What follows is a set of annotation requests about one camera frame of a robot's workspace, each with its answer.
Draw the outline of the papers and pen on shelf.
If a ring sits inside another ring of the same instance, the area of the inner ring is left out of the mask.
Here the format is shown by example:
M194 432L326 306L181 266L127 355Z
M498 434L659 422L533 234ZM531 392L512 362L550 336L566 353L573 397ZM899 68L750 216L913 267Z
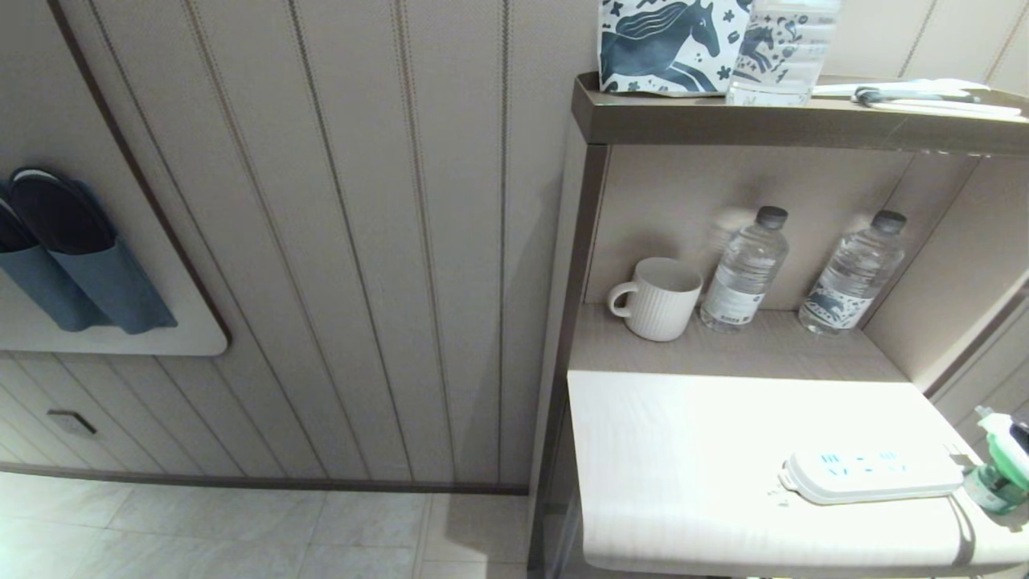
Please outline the papers and pen on shelf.
M911 113L951 114L956 117L1020 118L1021 107L988 104L977 91L991 91L987 85L957 78L919 78L883 82L824 84L813 88L814 97L849 97L867 109L911 111Z

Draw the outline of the large clear horse print bottle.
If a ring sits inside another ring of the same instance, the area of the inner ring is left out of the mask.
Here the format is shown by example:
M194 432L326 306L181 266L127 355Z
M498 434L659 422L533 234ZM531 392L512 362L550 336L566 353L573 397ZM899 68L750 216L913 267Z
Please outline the large clear horse print bottle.
M804 107L811 99L844 0L754 0L725 103Z

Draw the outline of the white power strip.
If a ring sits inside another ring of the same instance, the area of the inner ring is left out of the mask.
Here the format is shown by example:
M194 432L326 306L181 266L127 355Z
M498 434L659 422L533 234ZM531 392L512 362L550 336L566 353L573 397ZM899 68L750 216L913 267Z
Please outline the white power strip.
M821 506L949 497L964 474L945 450L933 447L802 450L783 462L786 490Z

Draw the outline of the green mosquito repellent plug-in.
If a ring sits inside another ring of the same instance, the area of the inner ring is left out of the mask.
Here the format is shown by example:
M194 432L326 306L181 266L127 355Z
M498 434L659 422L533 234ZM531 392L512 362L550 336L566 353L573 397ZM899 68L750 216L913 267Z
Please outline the green mosquito repellent plug-in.
M964 477L963 488L982 510L1006 515L1029 501L1029 453L1012 438L1012 415L986 406L975 408L987 433L989 461Z

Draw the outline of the blue slipper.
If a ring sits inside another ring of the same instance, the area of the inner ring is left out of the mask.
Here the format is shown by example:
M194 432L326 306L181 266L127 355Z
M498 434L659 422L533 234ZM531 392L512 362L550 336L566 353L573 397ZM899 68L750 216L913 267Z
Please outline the blue slipper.
M64 332L107 326L109 319L29 231L8 201L10 184L0 180L0 270L4 272Z
M177 319L84 181L22 167L8 201L109 325L128 335L176 327Z

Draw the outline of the horse print tissue box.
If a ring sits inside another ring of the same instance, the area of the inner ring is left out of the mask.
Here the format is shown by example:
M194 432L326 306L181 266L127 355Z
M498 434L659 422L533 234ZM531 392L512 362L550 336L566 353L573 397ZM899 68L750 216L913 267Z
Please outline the horse print tissue box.
M728 91L753 0L601 0L603 92L715 97Z

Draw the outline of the clear bottle plain white label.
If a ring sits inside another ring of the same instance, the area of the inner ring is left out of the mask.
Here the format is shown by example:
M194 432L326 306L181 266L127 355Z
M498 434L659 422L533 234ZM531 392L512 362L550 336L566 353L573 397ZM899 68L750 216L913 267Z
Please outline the clear bottle plain white label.
M789 253L783 228L788 212L765 206L748 226L728 239L699 307L699 320L715 332L736 333L749 325Z

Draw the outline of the clear bottle horse print label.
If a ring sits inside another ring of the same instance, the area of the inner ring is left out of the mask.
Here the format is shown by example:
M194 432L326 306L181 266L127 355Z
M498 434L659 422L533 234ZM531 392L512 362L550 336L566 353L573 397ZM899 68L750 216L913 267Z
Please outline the clear bottle horse print label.
M879 211L868 227L838 242L833 256L799 309L799 322L806 330L842 335L859 325L904 259L904 214Z

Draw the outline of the beige brown shelf unit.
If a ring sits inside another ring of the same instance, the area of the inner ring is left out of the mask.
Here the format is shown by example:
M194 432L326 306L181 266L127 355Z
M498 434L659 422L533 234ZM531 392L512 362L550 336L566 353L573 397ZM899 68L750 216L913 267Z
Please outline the beige brown shelf unit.
M1029 558L967 495L820 507L778 480L795 450L933 442L978 461L965 425L1029 362L1029 124L875 111L842 99L742 109L574 81L556 223L529 511L530 579L925 577ZM691 322L654 343L603 307L647 257L712 278L758 208L790 254L736 334ZM838 242L907 216L904 259L842 335L797 312Z

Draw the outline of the white ribbed mug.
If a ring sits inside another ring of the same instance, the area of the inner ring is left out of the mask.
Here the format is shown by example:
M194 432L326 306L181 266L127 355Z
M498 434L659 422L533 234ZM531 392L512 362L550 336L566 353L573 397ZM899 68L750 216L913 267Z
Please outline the white ribbed mug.
M607 293L606 306L636 336L670 342L687 329L703 286L703 275L683 261L650 257Z

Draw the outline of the grey wall socket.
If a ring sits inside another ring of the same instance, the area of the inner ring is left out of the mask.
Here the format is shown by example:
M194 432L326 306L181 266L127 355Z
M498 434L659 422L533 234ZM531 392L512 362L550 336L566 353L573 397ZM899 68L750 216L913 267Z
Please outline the grey wall socket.
M88 419L81 417L75 411L51 409L47 411L47 417L51 419L62 431L70 435L80 437L95 437L98 429L88 422Z

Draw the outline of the brown baseboard strip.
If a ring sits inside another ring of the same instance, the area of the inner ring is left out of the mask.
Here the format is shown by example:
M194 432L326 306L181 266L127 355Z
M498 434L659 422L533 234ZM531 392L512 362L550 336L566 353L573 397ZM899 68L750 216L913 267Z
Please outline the brown baseboard strip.
M139 483L183 485L184 487L290 490L290 491L368 491L368 492L447 492L464 495L503 495L526 497L526 485L491 485L486 483L388 482L319 478L257 478L199 475L169 475L121 472L121 470L84 470L32 466L0 462L0 472L55 478L105 481L106 483Z

